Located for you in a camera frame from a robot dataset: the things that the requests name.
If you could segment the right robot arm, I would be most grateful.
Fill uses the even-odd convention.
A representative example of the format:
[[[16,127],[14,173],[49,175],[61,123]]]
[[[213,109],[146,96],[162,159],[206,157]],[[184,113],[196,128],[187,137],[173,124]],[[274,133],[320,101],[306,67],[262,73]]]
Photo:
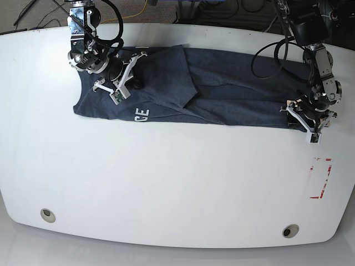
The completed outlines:
[[[101,14],[93,1],[68,3],[72,5],[67,18],[71,32],[71,50],[68,53],[71,67],[79,72],[100,76],[101,79],[94,82],[93,90],[106,90],[118,102],[127,99],[131,89],[143,88],[143,82],[134,74],[134,67],[137,61],[147,54],[134,52],[127,58],[119,55],[124,41],[123,18],[117,7],[111,1],[104,1],[114,11],[119,30],[113,39],[101,39],[97,31]]]

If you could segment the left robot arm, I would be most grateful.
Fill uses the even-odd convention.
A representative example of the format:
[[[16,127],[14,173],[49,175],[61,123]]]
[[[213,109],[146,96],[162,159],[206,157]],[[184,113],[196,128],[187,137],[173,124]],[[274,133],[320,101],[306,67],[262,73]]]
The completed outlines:
[[[332,57],[320,13],[306,14],[316,28],[315,45],[290,20],[292,38],[275,43],[303,49],[303,63],[284,68],[278,56],[261,59],[261,71],[273,66],[272,76],[257,75],[255,55],[175,46],[153,53],[136,70],[151,97],[154,121],[260,126],[307,131],[313,139],[335,116],[329,106],[342,96],[332,74]]]

